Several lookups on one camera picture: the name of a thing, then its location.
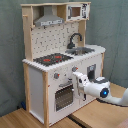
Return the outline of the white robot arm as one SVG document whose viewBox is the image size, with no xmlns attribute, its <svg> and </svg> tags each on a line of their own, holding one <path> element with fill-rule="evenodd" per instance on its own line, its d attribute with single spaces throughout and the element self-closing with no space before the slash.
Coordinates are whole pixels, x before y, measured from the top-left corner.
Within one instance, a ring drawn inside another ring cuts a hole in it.
<svg viewBox="0 0 128 128">
<path fill-rule="evenodd" d="M 113 97 L 110 82 L 105 77 L 98 77 L 93 81 L 80 72 L 74 72 L 72 77 L 75 97 L 83 99 L 85 95 L 95 97 L 101 103 L 108 103 L 121 107 L 128 107 L 128 88 L 121 98 Z"/>
</svg>

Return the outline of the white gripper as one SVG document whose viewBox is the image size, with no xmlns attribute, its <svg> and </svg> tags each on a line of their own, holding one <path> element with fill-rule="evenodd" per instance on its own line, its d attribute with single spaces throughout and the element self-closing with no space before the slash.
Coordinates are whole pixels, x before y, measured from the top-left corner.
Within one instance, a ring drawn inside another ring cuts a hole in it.
<svg viewBox="0 0 128 128">
<path fill-rule="evenodd" d="M 72 83 L 74 94 L 77 99 L 84 98 L 84 87 L 89 82 L 87 75 L 80 72 L 74 72 L 72 76 Z"/>
</svg>

